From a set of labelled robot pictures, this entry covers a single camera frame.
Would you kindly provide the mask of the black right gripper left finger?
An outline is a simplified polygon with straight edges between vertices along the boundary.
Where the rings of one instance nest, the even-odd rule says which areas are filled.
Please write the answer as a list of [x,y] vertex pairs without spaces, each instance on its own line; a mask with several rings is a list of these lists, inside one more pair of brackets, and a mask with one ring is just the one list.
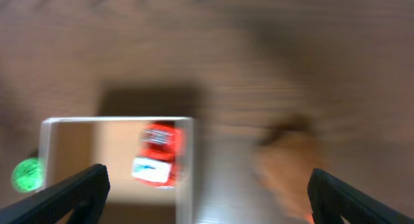
[[107,167],[94,164],[26,199],[1,209],[1,223],[98,223],[110,190]]

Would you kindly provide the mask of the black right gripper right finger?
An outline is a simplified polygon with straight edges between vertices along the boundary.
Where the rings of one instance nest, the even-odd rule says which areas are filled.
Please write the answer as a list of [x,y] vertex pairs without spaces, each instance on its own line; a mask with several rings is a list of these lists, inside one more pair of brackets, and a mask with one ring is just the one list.
[[413,224],[412,218],[319,168],[312,171],[307,193],[315,224]]

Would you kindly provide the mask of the brown plush toy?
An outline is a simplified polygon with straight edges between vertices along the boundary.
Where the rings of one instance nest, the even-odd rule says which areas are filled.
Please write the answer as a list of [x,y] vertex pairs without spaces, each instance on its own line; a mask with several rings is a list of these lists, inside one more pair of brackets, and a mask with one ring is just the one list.
[[314,223],[307,187],[313,169],[325,161],[311,119],[291,114],[275,121],[253,150],[252,162],[258,181],[286,216]]

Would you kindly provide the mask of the red toy fire truck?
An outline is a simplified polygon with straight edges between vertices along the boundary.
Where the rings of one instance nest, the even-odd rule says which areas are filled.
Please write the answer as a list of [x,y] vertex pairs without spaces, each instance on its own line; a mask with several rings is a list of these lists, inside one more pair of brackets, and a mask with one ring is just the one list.
[[175,188],[185,140],[185,131],[172,120],[158,120],[146,125],[142,147],[133,160],[133,178],[155,188]]

